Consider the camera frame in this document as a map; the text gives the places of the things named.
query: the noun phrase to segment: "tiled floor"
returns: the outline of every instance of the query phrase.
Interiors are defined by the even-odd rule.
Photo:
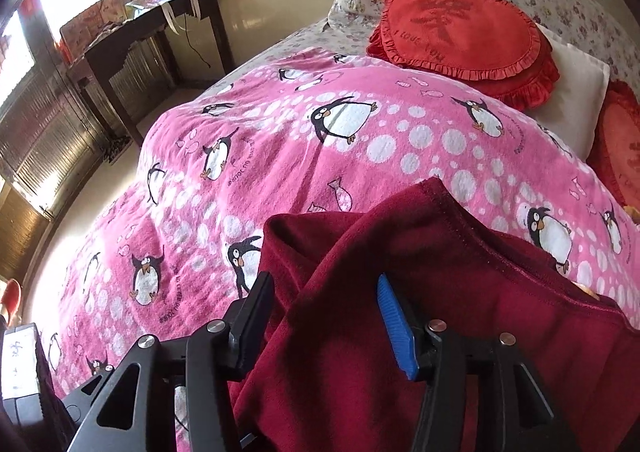
[[[138,125],[146,134],[154,121],[166,110],[191,101],[202,91],[178,89]],[[102,209],[118,197],[136,176],[140,149],[129,146],[114,164],[102,164],[89,179],[68,212],[60,222],[33,281],[26,289],[22,312],[25,323],[42,320],[56,309],[56,299],[65,276],[66,266]]]

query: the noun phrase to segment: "orange pillow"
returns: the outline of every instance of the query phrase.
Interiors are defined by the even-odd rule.
[[[640,107],[621,80],[609,82],[587,164],[620,205],[640,209]]]
[[[385,0],[367,53],[439,72],[518,110],[544,103],[559,73],[545,35],[506,0]]]

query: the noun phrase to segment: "maroon fabric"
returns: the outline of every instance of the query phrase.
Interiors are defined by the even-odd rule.
[[[409,450],[424,392],[398,369],[378,276],[463,335],[516,335],[584,452],[615,450],[640,414],[640,331],[553,271],[552,257],[476,221],[439,180],[366,214],[277,215],[260,268],[276,283],[267,344],[232,386],[243,430],[277,450]]]

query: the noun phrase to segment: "metal screw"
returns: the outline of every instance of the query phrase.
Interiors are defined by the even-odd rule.
[[[156,342],[156,338],[153,335],[144,335],[138,339],[138,347],[146,349],[151,347]]]
[[[447,323],[444,320],[434,318],[429,320],[429,329],[434,333],[442,333],[447,328]]]
[[[207,331],[209,333],[220,333],[220,331],[223,331],[225,327],[226,327],[225,321],[224,320],[220,320],[218,318],[218,319],[210,321],[207,324]]]
[[[500,343],[504,346],[513,346],[516,343],[516,337],[511,333],[500,333]]]

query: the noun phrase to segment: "penguin print blanket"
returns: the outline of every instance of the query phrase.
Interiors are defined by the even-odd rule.
[[[60,390],[247,295],[269,216],[365,212],[433,176],[640,327],[636,226],[560,138],[463,83],[315,48],[152,127],[136,181],[68,267],[49,353]]]

